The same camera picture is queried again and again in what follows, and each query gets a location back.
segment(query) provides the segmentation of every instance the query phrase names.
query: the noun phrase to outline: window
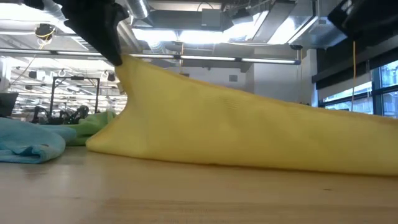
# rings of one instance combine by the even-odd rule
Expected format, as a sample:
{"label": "window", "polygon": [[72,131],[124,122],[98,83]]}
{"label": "window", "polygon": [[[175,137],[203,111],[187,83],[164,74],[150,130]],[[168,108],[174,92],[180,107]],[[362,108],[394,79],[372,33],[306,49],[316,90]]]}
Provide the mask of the window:
{"label": "window", "polygon": [[398,91],[383,94],[383,116],[398,119]]}
{"label": "window", "polygon": [[380,67],[381,87],[389,87],[398,84],[398,61]]}
{"label": "window", "polygon": [[[351,101],[337,103],[334,105],[325,106],[329,110],[347,110],[351,111]],[[354,100],[354,112],[373,114],[373,100],[372,98],[363,98]]]}
{"label": "window", "polygon": [[[366,93],[369,91],[372,91],[372,82],[363,83],[362,85],[355,87],[354,95],[357,95],[360,93]],[[353,95],[353,89],[350,88],[349,90],[345,90],[345,91],[342,91],[341,93],[337,93],[337,94],[331,95],[329,97],[326,97],[323,100],[323,102],[338,100],[338,99],[342,99],[342,98],[352,96],[352,95]]]}

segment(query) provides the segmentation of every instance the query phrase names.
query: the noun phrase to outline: yellow cloth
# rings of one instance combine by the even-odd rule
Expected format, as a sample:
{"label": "yellow cloth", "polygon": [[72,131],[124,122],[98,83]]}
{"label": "yellow cloth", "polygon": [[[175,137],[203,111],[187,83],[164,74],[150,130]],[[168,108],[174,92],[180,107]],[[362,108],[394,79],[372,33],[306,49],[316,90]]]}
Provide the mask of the yellow cloth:
{"label": "yellow cloth", "polygon": [[398,174],[398,121],[311,108],[186,78],[123,56],[128,95],[89,150],[197,164]]}

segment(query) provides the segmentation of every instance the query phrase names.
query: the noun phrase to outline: ceiling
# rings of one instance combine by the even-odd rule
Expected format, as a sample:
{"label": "ceiling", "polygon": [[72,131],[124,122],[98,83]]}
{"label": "ceiling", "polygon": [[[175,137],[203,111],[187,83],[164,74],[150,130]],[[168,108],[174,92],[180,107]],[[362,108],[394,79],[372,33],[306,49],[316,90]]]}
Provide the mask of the ceiling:
{"label": "ceiling", "polygon": [[[125,0],[118,0],[117,2],[125,5]],[[264,58],[280,58],[280,59],[296,59],[296,51],[292,50],[288,44],[284,44],[287,40],[283,40],[287,35],[294,34],[302,26],[314,16],[318,16],[319,21],[313,23],[296,41],[292,44],[303,45],[307,48],[326,48],[337,44],[340,39],[344,39],[342,35],[332,24],[326,20],[326,15],[340,2],[340,0],[320,1],[318,5],[313,4],[312,0],[297,0],[297,4],[287,18],[283,18],[282,25],[274,34],[276,42],[285,41],[278,44],[269,44],[268,42],[255,41],[254,39],[247,39],[250,32],[256,28],[255,21],[261,15],[261,10],[272,9],[270,6],[274,4],[275,0],[252,0],[252,1],[232,1],[232,0],[211,0],[207,3],[202,1],[164,1],[155,0],[149,1],[153,10],[156,11],[186,11],[188,13],[196,13],[198,7],[199,11],[202,9],[222,9],[231,17],[238,9],[250,6],[248,9],[254,16],[252,23],[247,23],[247,26],[235,27],[238,29],[229,29],[229,34],[232,36],[228,42],[214,43],[190,43],[185,42],[183,45],[175,41],[164,41],[163,45],[165,51],[171,54],[184,55],[202,55],[202,56],[220,56],[220,57],[264,57]],[[44,46],[47,50],[71,50],[77,52],[94,51],[89,44],[83,39],[79,38],[72,30],[65,27],[60,21],[56,20],[50,14],[29,8],[27,6],[20,6],[17,4],[2,4],[0,6],[0,48],[13,49],[38,49],[42,41],[34,35],[35,28],[40,23],[53,24],[58,27],[51,42]],[[151,48],[146,40],[138,40],[138,36],[133,32],[132,28],[141,29],[137,26],[137,21],[131,21],[130,18],[122,21],[124,26],[124,33],[121,35],[121,48],[123,52],[137,52],[143,50],[144,52],[151,52]],[[180,38],[184,30],[173,30],[177,37]],[[113,71],[113,66],[104,60],[72,60],[62,58],[36,58],[32,62],[29,57],[4,57],[1,60],[6,61],[12,67],[11,73],[11,88],[9,91],[18,91],[22,93],[19,97],[19,108],[26,110],[31,108],[31,105],[49,106],[49,99],[51,93],[52,77],[57,76],[60,72],[66,71],[65,76],[72,75],[84,76],[86,78],[100,78],[101,86],[99,97],[99,108],[105,110],[106,108],[114,108],[120,112],[126,103],[126,97],[121,96],[119,90],[116,88],[115,82],[110,82],[106,78],[106,74]],[[28,71],[22,73],[24,69],[29,66]],[[164,60],[152,60],[152,63],[161,67],[176,67],[179,66],[176,62]],[[215,62],[204,60],[184,60],[182,66],[184,67],[219,67],[219,68],[240,68],[246,72],[250,67],[247,63],[238,62]],[[29,78],[29,71],[40,71],[44,74],[42,80]],[[55,112],[66,107],[75,110],[80,105],[88,105],[93,107],[93,95],[96,93],[94,84],[89,80],[72,81],[67,80],[67,85],[70,86],[85,86],[69,88],[67,85],[60,85],[55,93]],[[26,86],[33,85],[32,90],[27,90]],[[77,95],[74,97],[67,96],[67,94]]]}

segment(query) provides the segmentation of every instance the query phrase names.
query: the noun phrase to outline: table surface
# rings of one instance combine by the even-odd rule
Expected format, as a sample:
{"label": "table surface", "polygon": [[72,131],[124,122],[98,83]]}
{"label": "table surface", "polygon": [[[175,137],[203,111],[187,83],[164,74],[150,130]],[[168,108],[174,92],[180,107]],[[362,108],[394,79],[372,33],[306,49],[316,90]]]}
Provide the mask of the table surface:
{"label": "table surface", "polygon": [[0,223],[398,223],[398,178],[149,161],[66,149],[0,164]]}

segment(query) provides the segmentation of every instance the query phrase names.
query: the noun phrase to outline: blue cloth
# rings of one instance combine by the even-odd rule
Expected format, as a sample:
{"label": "blue cloth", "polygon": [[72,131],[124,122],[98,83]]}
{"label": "blue cloth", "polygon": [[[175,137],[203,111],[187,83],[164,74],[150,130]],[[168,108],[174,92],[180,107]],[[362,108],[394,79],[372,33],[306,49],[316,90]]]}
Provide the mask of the blue cloth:
{"label": "blue cloth", "polygon": [[60,156],[76,131],[0,118],[0,162],[40,164]]}

